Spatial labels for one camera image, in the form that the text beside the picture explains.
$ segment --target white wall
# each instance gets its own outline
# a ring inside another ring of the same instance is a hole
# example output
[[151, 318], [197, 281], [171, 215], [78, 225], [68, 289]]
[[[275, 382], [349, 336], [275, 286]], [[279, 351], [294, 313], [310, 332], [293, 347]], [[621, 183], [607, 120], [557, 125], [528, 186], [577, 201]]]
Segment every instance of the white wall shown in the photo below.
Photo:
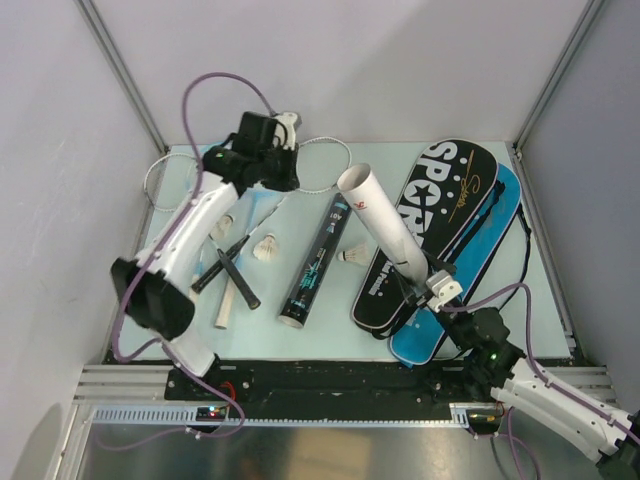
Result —
[[524, 159], [579, 339], [640, 409], [640, 3], [609, 2]]
[[71, 0], [0, 12], [0, 478], [30, 480], [104, 341], [155, 152]]
[[[197, 75], [247, 76], [305, 137], [513, 140], [587, 0], [96, 0], [169, 143]], [[193, 95], [196, 138], [261, 110], [229, 80]]]

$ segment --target white cylinder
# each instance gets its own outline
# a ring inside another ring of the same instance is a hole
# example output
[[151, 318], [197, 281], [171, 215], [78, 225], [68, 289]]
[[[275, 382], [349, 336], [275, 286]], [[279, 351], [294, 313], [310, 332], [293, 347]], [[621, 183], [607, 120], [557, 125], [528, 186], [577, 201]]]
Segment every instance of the white cylinder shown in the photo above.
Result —
[[428, 263], [378, 179], [366, 163], [354, 165], [338, 179], [338, 189], [398, 272], [423, 286]]

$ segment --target black shuttlecock tube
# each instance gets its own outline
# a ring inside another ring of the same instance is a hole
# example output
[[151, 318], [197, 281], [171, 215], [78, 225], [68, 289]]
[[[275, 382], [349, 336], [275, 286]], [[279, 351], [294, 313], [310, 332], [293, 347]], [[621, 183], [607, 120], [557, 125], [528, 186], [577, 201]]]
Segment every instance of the black shuttlecock tube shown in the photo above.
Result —
[[337, 193], [331, 200], [320, 230], [278, 317], [287, 325], [302, 328], [307, 322], [311, 306], [336, 253], [350, 213], [351, 207], [342, 194]]

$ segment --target reflective metal surface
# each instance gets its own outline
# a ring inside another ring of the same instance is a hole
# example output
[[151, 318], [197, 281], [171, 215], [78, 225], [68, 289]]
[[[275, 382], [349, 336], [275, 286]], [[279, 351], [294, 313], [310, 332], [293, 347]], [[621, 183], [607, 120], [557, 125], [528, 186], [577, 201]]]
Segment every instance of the reflective metal surface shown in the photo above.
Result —
[[[164, 426], [94, 425], [108, 445]], [[545, 480], [599, 479], [593, 464], [546, 428], [516, 413], [514, 432], [535, 452]], [[523, 463], [535, 478], [531, 462]], [[247, 427], [225, 439], [174, 433], [125, 452], [87, 444], [83, 480], [496, 480], [517, 479], [507, 441], [474, 440], [461, 429]]]

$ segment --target racket handle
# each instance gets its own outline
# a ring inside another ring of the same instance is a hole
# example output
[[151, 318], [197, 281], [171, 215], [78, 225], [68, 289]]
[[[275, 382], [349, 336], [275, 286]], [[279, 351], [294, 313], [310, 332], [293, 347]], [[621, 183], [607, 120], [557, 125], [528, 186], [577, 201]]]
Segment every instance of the racket handle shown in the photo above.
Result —
[[253, 293], [251, 287], [246, 282], [244, 277], [240, 274], [238, 268], [233, 264], [233, 262], [229, 259], [229, 257], [220, 249], [218, 249], [218, 256], [220, 257], [220, 262], [222, 266], [229, 274], [229, 278], [233, 280], [233, 283], [236, 284], [238, 290], [240, 291], [240, 295], [244, 298], [244, 301], [247, 302], [247, 306], [251, 310], [255, 310], [260, 306], [260, 299], [256, 297], [256, 294]]
[[229, 317], [231, 316], [231, 307], [233, 306], [233, 299], [236, 296], [236, 284], [230, 278], [227, 280], [227, 285], [224, 288], [224, 294], [222, 295], [222, 301], [220, 302], [220, 309], [218, 310], [218, 317], [216, 318], [214, 327], [221, 330], [226, 330], [229, 324]]

